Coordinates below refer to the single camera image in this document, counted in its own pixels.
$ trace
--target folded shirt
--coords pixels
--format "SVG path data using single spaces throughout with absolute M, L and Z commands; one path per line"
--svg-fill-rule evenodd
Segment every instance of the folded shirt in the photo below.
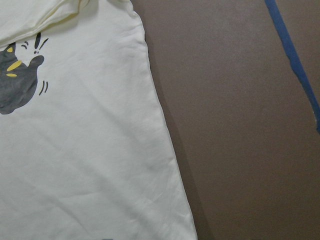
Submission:
M 0 239 L 196 240 L 131 2 L 0 3 Z

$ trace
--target cat ear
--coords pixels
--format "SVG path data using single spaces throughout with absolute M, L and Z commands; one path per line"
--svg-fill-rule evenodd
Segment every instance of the cat ear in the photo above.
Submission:
M 9 46 L 6 47 L 5 51 L 7 51 L 8 53 L 15 53 L 16 51 L 16 43 L 13 42 L 11 43 Z

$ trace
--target yellow marking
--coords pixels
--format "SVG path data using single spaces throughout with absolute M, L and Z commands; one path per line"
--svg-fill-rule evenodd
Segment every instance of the yellow marking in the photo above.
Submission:
M 8 74 L 7 74 L 7 76 L 8 76 L 8 77 L 16 77 L 16 76 L 17 76 L 17 74 L 8 73 Z
M 14 63 L 11 64 L 10 67 L 8 67 L 7 71 L 10 72 L 13 69 L 16 69 L 17 67 L 19 67 L 21 65 L 22 61 L 16 61 Z

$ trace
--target blue tape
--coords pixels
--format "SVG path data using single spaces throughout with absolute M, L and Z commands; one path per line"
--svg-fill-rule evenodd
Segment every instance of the blue tape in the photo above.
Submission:
M 304 70 L 303 65 L 299 59 L 295 46 L 290 38 L 284 20 L 281 17 L 280 11 L 278 9 L 277 3 L 275 0 L 264 0 L 266 6 L 269 9 L 270 16 L 272 18 L 273 24 L 276 31 L 279 34 L 281 39 L 285 54 L 289 58 L 291 68 L 295 75 L 298 77 L 313 109 L 313 113 L 316 120 L 316 130 L 320 134 L 320 107 L 317 102 L 317 98 L 312 90 L 312 87 L 309 83 L 308 77 Z

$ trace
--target brown table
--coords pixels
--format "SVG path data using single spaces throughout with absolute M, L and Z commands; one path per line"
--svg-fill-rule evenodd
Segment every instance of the brown table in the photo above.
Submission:
M 278 0 L 320 99 L 320 1 Z M 263 0 L 132 0 L 199 240 L 319 240 L 320 135 Z

